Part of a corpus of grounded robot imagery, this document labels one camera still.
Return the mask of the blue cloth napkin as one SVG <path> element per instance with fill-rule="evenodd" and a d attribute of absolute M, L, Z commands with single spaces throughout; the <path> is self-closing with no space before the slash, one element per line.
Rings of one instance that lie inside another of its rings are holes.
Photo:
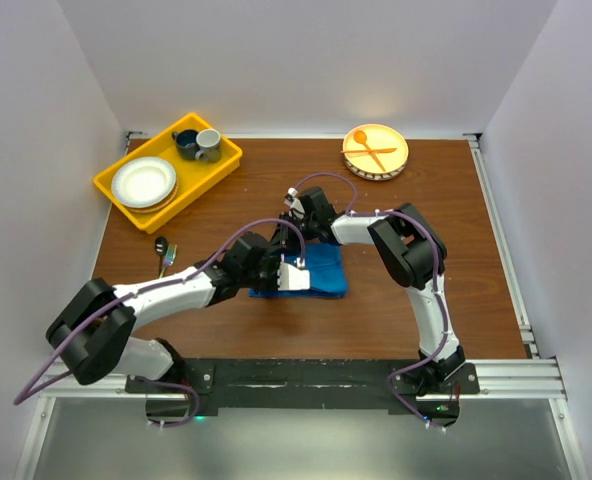
<path fill-rule="evenodd" d="M 339 299 L 349 286 L 345 277 L 339 246 L 310 243 L 306 245 L 306 266 L 310 272 L 310 288 L 298 291 L 258 292 L 248 290 L 251 298 L 314 297 Z"/>

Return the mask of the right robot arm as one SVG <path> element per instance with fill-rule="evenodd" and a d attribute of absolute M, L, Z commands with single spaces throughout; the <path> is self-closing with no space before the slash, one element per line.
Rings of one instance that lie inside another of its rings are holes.
<path fill-rule="evenodd" d="M 410 300 L 419 332 L 420 360 L 396 375 L 420 394 L 445 392 L 466 358 L 454 333 L 445 295 L 447 250 L 418 210 L 406 203 L 392 210 L 338 213 L 324 191 L 294 188 L 285 195 L 282 220 L 306 240 L 345 246 L 372 245 L 392 280 Z"/>

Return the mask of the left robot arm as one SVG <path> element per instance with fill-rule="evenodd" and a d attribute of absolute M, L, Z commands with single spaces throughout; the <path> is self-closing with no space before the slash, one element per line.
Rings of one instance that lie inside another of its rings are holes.
<path fill-rule="evenodd" d="M 233 246 L 177 274 L 131 285 L 88 281 L 48 327 L 46 340 L 81 385 L 110 373 L 143 377 L 161 392 L 183 380 L 183 360 L 166 340 L 133 332 L 156 320 L 229 300 L 243 288 L 277 292 L 286 285 L 281 257 L 247 232 Z"/>

